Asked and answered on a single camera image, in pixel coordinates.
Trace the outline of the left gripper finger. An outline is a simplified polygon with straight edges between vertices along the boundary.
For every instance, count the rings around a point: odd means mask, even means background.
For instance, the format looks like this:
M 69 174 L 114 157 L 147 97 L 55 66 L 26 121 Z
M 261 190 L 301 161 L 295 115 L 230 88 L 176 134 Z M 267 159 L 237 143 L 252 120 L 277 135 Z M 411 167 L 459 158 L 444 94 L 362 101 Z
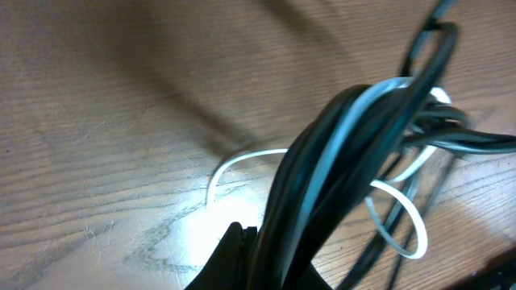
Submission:
M 247 260 L 257 227 L 232 222 L 206 265 L 185 290 L 240 290 L 247 277 Z

